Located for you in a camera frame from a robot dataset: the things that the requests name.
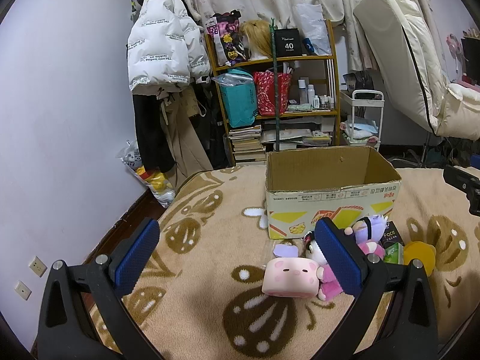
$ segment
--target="white bottle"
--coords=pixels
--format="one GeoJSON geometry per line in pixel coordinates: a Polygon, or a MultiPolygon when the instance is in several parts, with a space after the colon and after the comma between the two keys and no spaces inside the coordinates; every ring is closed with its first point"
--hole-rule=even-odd
{"type": "Polygon", "coordinates": [[[304,79],[298,81],[298,93],[300,94],[300,104],[308,104],[308,91],[304,79]]]}
{"type": "Polygon", "coordinates": [[[308,104],[314,105],[315,100],[315,88],[313,84],[308,86],[308,104]]]}

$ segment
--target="white puffer jacket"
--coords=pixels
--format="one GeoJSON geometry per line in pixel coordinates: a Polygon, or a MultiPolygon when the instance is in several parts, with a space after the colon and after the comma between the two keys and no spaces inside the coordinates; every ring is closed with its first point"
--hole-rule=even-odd
{"type": "Polygon", "coordinates": [[[128,78],[135,95],[180,92],[210,74],[200,27],[181,0],[143,0],[128,38],[128,78]]]}

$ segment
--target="black pants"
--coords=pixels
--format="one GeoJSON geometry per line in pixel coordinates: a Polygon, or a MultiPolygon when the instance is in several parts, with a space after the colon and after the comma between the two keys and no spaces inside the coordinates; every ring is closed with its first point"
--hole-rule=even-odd
{"type": "Polygon", "coordinates": [[[156,96],[133,95],[135,132],[145,170],[167,173],[175,165],[169,144],[160,125],[160,100],[156,96]]]}

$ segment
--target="beige fleece blanket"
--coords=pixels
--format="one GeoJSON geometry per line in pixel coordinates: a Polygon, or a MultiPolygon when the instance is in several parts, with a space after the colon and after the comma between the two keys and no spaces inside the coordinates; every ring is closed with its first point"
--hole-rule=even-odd
{"type": "MultiPolygon", "coordinates": [[[[262,294],[262,268],[273,257],[265,170],[237,166],[198,174],[160,219],[157,249],[123,301],[166,359],[310,359],[349,307],[352,297],[345,294],[328,303],[262,294]]],[[[440,169],[398,171],[403,181],[390,218],[405,242],[436,246],[430,283],[446,340],[479,301],[480,219],[440,169]]],[[[384,295],[359,349],[374,339],[388,299],[384,295]]],[[[105,344],[118,350],[96,308],[92,317],[105,344]]]]}

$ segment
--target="white rolling cart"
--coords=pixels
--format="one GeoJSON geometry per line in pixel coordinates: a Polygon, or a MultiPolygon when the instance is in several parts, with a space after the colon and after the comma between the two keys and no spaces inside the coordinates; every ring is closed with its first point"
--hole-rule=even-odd
{"type": "MultiPolygon", "coordinates": [[[[359,89],[353,91],[352,97],[350,97],[345,91],[340,91],[340,98],[352,107],[352,127],[355,125],[355,107],[378,107],[380,108],[380,125],[378,126],[378,142],[373,146],[378,151],[382,137],[382,123],[383,123],[383,105],[385,101],[383,99],[383,93],[380,91],[371,91],[368,89],[359,89]],[[355,97],[359,93],[374,93],[375,95],[381,95],[381,100],[361,100],[355,97]]],[[[367,142],[352,142],[350,137],[344,132],[343,137],[349,146],[368,146],[367,142]]]]}

